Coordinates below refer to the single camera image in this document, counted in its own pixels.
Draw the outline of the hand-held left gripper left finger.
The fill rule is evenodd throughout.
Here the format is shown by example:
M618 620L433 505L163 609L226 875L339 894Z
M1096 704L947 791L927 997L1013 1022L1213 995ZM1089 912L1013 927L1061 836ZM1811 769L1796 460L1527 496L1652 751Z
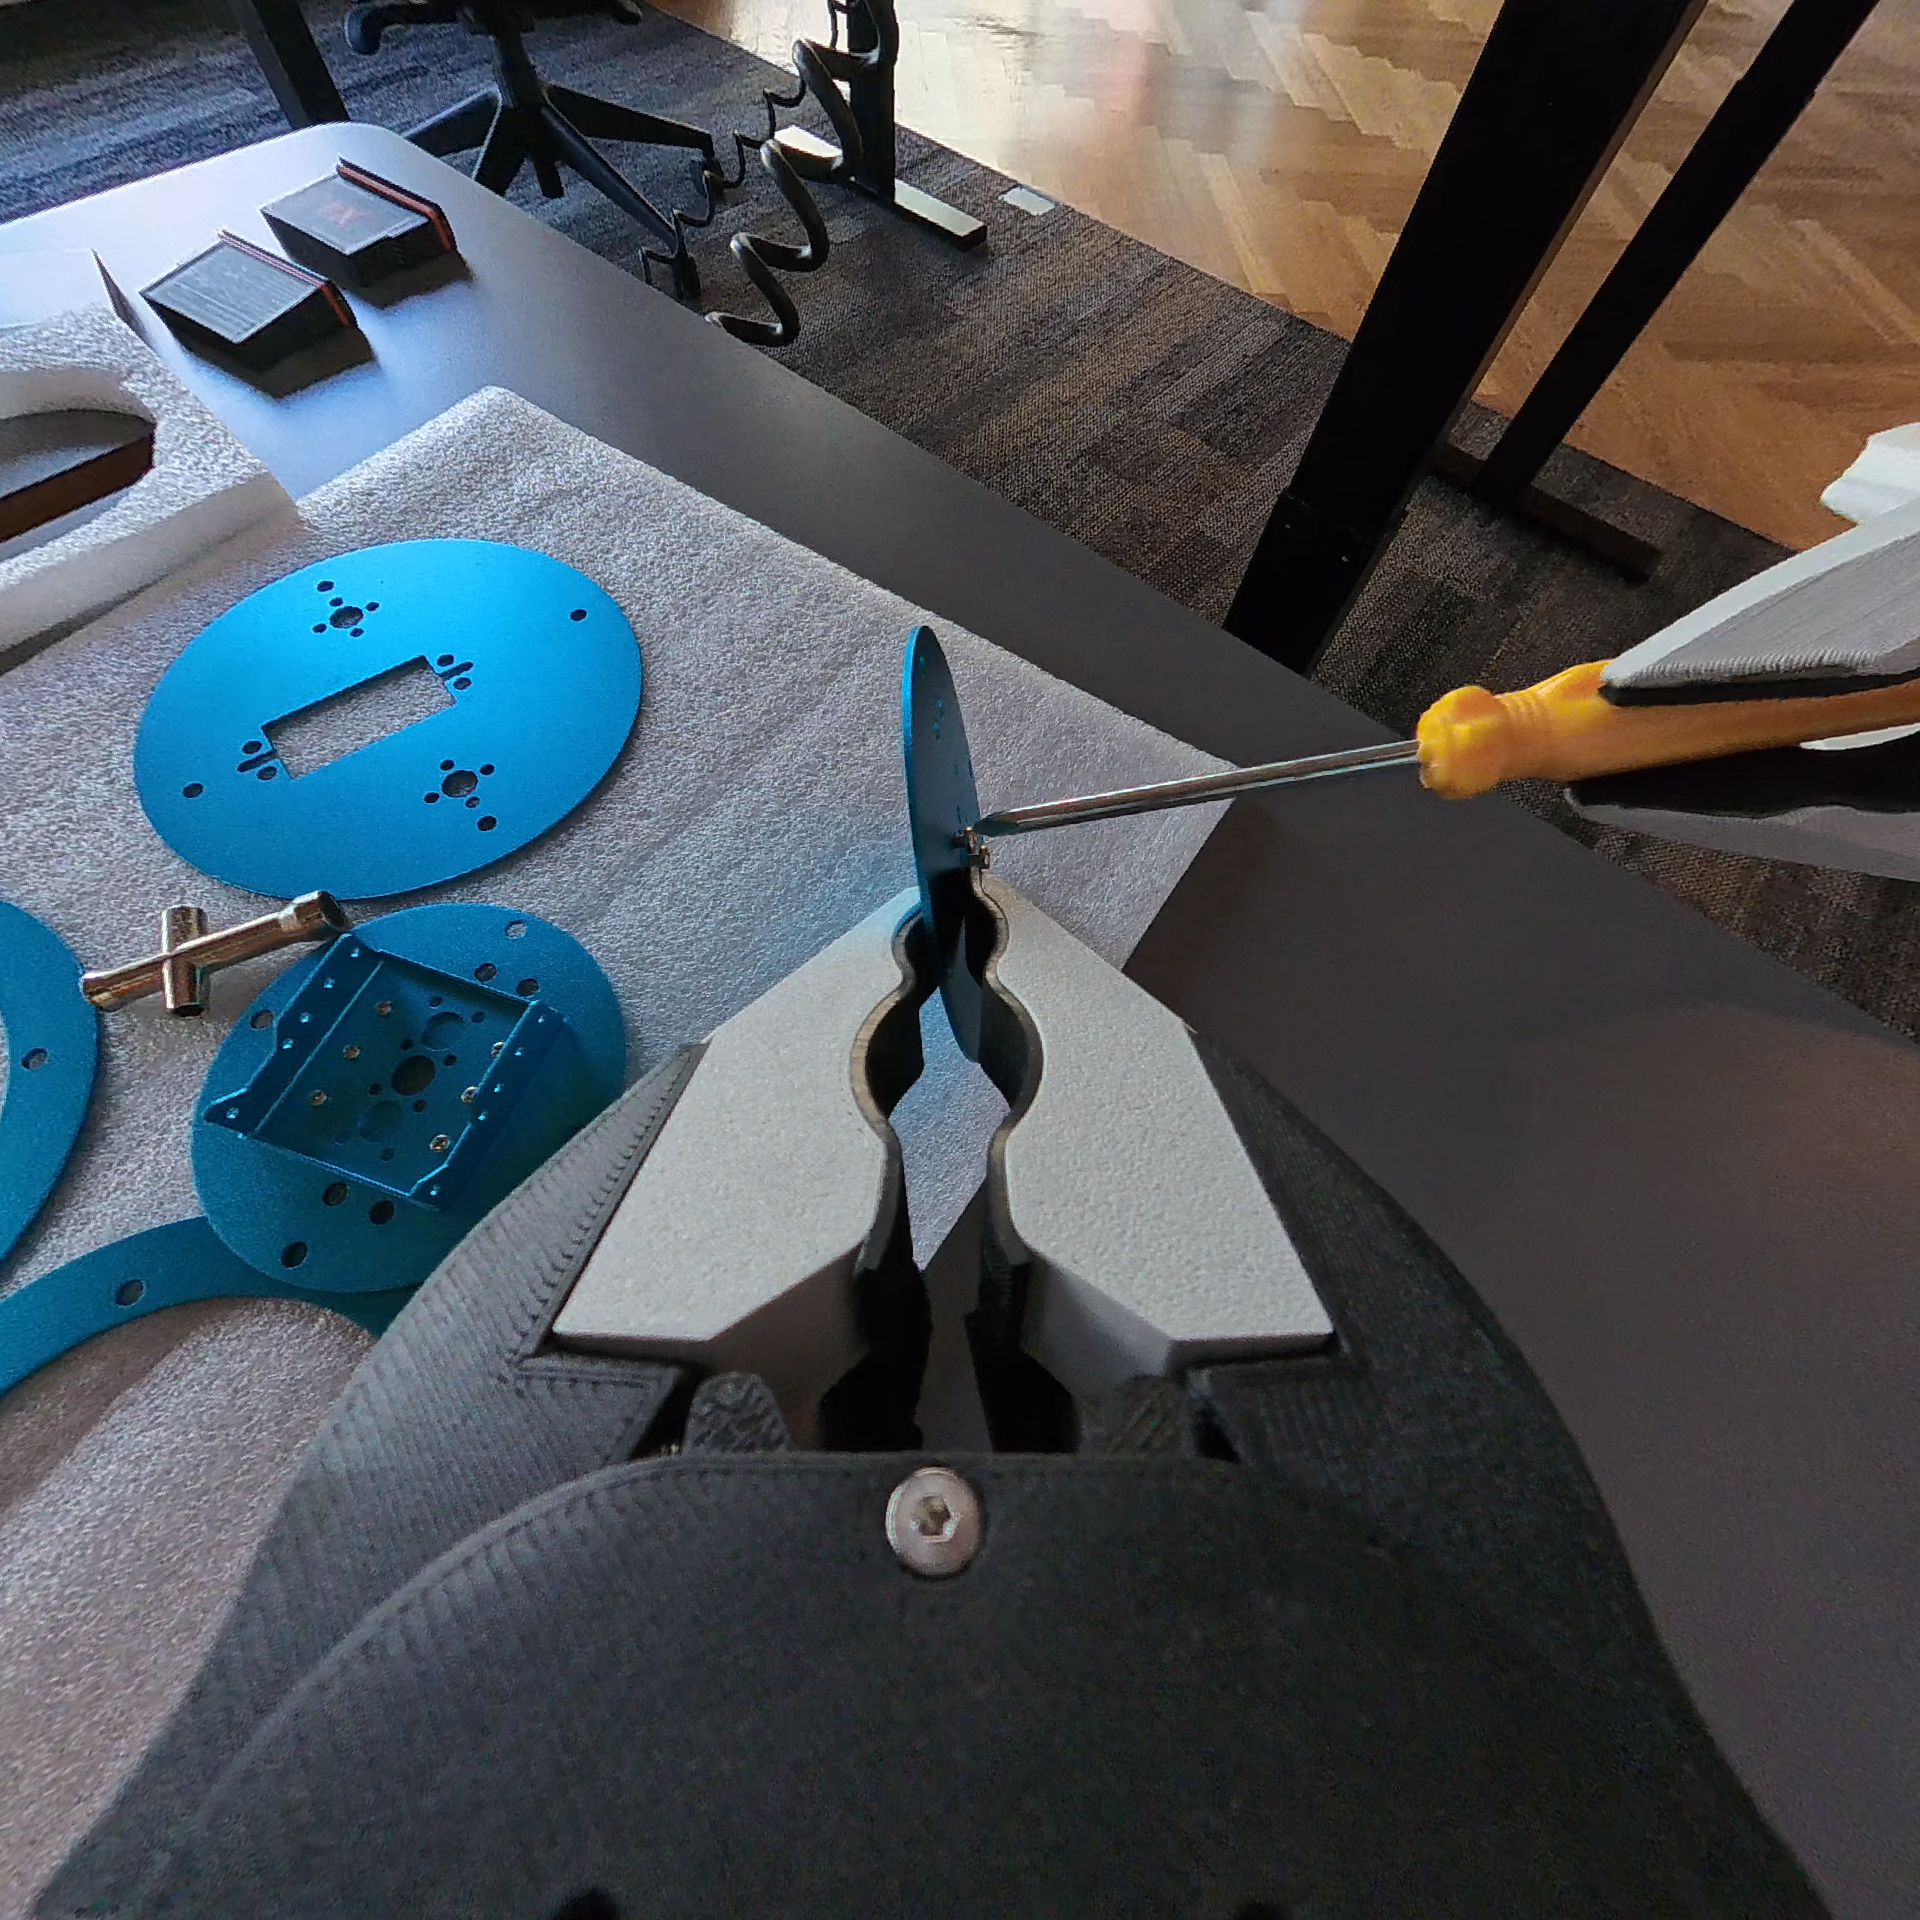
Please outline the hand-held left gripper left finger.
M859 1274L906 1224L924 935L901 894L709 1034L558 1310L564 1346L759 1371L782 1409L864 1360Z

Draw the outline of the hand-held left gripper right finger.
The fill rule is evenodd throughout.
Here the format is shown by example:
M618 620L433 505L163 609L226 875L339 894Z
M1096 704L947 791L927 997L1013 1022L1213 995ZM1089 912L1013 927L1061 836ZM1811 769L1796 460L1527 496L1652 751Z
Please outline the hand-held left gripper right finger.
M1268 1186L1186 1021L998 876L992 991L1041 1045L1003 1141L1028 1261L1021 1346L1072 1396L1196 1360L1312 1352L1331 1337Z

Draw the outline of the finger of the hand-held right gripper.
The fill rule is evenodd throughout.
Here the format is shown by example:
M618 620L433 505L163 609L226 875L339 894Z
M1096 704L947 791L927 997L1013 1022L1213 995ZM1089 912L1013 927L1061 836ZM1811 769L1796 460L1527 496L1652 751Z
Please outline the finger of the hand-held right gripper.
M1917 504L1859 522L1652 632L1618 704L1833 697L1917 679Z
M1692 847L1917 882L1917 734L1612 774L1573 784L1568 804Z

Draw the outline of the yellow handled screwdriver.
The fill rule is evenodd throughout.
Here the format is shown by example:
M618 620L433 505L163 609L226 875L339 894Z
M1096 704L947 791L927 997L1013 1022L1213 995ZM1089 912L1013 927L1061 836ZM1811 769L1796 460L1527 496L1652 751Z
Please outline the yellow handled screwdriver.
M1422 784L1441 799L1474 799L1503 779L1538 775L1573 784L1917 725L1917 684L1854 694L1618 704L1603 694L1603 674L1607 662L1579 662L1511 694L1462 685L1433 700L1419 720L1419 734L1407 744L1008 806L984 812L954 841L969 852L984 852L992 836L1218 804L1242 791L1372 774L1386 766L1419 766Z

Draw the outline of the small blue round plate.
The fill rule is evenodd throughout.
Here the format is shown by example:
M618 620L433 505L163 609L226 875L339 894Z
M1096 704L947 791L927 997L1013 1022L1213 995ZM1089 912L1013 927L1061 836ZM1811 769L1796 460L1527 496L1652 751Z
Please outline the small blue round plate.
M984 819L963 710L949 661L932 626L916 626L906 654L906 791L924 917L934 936L939 991L963 1059L981 1062L984 977L971 936L976 825Z

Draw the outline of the grey desk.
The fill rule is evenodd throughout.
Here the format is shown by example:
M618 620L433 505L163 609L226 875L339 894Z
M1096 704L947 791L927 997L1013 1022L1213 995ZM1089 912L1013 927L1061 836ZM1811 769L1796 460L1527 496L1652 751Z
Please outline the grey desk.
M466 274L258 391L144 284L339 159ZM1372 727L804 374L373 122L6 224L94 250L288 490L479 387L1223 759ZM1131 970L1369 1165L1568 1416L1652 1612L1837 1917L1917 1917L1917 1045L1508 804L1386 775L1238 804Z

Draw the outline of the white foam sheet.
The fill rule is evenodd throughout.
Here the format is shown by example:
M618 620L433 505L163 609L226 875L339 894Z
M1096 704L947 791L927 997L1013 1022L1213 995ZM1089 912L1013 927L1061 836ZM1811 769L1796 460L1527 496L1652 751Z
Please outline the white foam sheet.
M709 1034L916 876L907 604L749 535L678 481L479 394L344 481L344 505L512 505L637 616L642 717L558 827L472 904L573 935L652 1072L436 1269L387 1337L336 1311L169 1356L49 1495L46 1636L6 1765L99 1777L62 1856L6 1875L36 1917L854 1917L1096 1890L1176 1901L1208 1790L1176 1681L1226 1470L1176 1454L956 1467L981 1546L916 1576L871 1506L906 1451L644 1454L689 1382L564 1352L558 1310ZM1124 1567L1131 1547L1168 1560Z

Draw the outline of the large blue round plate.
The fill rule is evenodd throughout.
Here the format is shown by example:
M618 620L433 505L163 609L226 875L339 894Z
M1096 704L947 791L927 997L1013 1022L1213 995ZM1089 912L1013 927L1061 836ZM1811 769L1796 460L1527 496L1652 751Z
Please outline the large blue round plate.
M398 897L586 804L637 697L632 620L582 569L381 542L219 616L144 712L137 786L164 842L238 887Z

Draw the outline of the metal cross wrench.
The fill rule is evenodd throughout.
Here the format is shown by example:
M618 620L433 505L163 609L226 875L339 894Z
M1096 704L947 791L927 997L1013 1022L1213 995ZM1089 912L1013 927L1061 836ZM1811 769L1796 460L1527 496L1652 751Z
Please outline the metal cross wrench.
M202 1015L212 970L342 931L349 931L349 914L332 894L297 897L271 914L226 931L206 931L202 907L164 907L158 952L107 970L82 970L82 997L108 1011L158 995L174 1015Z

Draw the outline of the black flat device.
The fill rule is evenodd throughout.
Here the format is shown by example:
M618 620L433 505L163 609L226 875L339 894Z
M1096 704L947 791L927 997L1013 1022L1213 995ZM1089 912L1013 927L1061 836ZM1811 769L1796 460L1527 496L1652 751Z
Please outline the black flat device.
M286 256L396 307L469 274L446 214L417 191L339 162L332 176L263 206Z
M286 399L373 360L342 290L232 234L144 290L197 352Z

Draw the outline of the black star stand base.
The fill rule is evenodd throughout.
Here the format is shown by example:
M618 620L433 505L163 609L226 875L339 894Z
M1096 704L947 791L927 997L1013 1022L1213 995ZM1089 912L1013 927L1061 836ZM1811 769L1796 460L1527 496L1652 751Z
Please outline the black star stand base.
M573 167L652 237L642 264L669 265L676 294L697 301L702 279L688 250L688 230L709 224L714 209L697 217L678 209L659 214L659 206L596 151L596 139L693 151L702 159L702 189L714 196L723 185L714 135L672 116L539 82L522 41L533 25L533 2L358 2L344 14L344 36L362 56L373 56L387 31L442 25L449 20L463 20L469 32L493 36L494 86L408 129L408 142L436 159L476 145L472 176L494 196L508 196L522 164L533 164L539 191L558 197L558 167Z

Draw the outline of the blue disc with bracket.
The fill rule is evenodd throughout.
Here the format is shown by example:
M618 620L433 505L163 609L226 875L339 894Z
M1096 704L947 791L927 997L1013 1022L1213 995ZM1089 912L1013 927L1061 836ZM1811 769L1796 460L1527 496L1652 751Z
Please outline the blue disc with bracket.
M494 904L381 914L276 976L219 1051L197 1190L276 1281L423 1281L618 1090L628 1034L586 944Z

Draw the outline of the white foam frame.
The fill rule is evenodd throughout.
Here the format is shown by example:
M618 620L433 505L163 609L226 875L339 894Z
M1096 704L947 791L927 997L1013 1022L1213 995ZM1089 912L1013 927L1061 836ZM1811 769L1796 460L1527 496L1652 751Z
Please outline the white foam frame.
M101 517L6 559L6 656L294 512L294 496L108 307L6 329L6 416L131 414L158 426L151 472Z

